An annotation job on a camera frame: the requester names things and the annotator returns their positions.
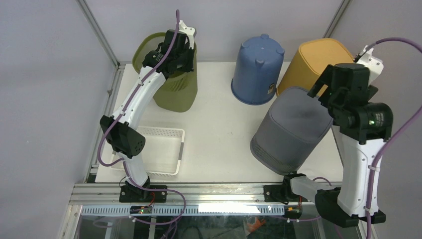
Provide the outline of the blue plastic bucket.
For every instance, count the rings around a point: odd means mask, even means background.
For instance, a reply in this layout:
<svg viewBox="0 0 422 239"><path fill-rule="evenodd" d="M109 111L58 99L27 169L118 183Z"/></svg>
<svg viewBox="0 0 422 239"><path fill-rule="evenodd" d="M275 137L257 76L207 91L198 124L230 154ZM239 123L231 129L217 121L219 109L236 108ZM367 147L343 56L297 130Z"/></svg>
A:
<svg viewBox="0 0 422 239"><path fill-rule="evenodd" d="M231 91L241 102L262 105L270 101L284 62L285 49L268 34L242 42L231 80Z"/></svg>

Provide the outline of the yellow ribbed basket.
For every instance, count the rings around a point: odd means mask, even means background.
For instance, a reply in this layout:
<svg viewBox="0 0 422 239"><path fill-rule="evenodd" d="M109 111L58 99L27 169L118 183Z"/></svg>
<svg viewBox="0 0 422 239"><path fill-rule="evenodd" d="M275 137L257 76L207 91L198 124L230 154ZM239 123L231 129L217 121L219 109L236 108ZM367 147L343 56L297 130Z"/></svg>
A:
<svg viewBox="0 0 422 239"><path fill-rule="evenodd" d="M352 63L350 51L338 40L321 38L302 43L284 73L276 95L289 87L310 90L327 65Z"/></svg>

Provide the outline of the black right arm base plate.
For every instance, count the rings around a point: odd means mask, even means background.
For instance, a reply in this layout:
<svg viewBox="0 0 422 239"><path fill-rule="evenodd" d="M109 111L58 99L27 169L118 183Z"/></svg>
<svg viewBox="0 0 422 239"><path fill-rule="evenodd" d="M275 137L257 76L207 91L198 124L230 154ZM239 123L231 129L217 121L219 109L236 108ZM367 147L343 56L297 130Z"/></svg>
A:
<svg viewBox="0 0 422 239"><path fill-rule="evenodd" d="M264 201L265 202L280 202L288 204L289 202L297 202L299 197L291 190L291 186L282 184L264 185Z"/></svg>

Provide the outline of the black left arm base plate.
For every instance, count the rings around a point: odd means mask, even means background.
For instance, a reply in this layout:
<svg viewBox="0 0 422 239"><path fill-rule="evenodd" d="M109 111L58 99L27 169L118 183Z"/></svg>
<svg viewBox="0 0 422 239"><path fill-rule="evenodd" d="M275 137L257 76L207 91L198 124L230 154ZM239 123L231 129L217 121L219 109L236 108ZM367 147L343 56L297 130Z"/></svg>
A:
<svg viewBox="0 0 422 239"><path fill-rule="evenodd" d="M157 191L146 191L141 190L131 184L121 186L119 195L120 203L150 203L152 201L156 203L165 203L167 201L167 193L165 185L152 185L151 189L157 189Z"/></svg>

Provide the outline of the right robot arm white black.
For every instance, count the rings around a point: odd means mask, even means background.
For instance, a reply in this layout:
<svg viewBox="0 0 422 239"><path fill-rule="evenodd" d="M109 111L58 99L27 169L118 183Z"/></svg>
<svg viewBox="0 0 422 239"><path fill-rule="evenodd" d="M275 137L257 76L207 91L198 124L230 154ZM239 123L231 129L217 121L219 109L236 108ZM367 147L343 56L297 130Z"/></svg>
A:
<svg viewBox="0 0 422 239"><path fill-rule="evenodd" d="M319 97L339 127L344 147L343 177L339 187L324 185L305 174L290 174L283 180L281 201L312 201L319 215L342 228L360 221L368 225L386 221L377 202L381 149L391 137L393 113L384 103L373 103L377 88L369 84L370 69L357 63L328 65L308 95Z"/></svg>

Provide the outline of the dark grey basket liner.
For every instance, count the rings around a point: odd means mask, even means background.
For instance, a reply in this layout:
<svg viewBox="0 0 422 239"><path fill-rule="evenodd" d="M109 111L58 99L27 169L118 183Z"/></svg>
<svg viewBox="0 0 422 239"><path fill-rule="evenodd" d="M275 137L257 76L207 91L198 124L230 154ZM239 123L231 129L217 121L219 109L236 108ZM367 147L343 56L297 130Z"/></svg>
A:
<svg viewBox="0 0 422 239"><path fill-rule="evenodd" d="M279 175L298 171L331 128L333 118L319 97L289 87L268 109L250 141L252 155Z"/></svg>

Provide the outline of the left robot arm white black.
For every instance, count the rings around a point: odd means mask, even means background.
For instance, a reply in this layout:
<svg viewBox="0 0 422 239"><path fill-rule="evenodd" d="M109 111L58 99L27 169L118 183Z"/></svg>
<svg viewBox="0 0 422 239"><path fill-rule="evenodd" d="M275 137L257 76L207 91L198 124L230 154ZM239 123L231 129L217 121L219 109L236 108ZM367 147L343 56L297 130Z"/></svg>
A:
<svg viewBox="0 0 422 239"><path fill-rule="evenodd" d="M156 92L175 73L194 70L196 29L181 26L168 30L156 49L150 50L141 60L138 79L111 116L102 116L103 135L97 160L103 167L123 164L127 184L132 186L130 195L137 202L149 198L150 178L144 168L141 153L146 138L137 131L138 124Z"/></svg>

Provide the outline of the olive green ribbed basket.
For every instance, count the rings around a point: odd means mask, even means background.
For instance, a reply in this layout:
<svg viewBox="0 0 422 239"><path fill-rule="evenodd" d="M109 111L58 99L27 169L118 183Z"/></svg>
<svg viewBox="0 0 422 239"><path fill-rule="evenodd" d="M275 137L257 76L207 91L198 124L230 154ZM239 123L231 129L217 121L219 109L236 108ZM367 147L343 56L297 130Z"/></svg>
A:
<svg viewBox="0 0 422 239"><path fill-rule="evenodd" d="M146 37L139 45L132 58L132 66L139 73L142 61L147 53L157 48L165 39L165 33L158 32ZM194 58L194 70L188 73L177 71L158 89L153 96L157 106L174 112L186 112L196 98L198 91L197 59Z"/></svg>

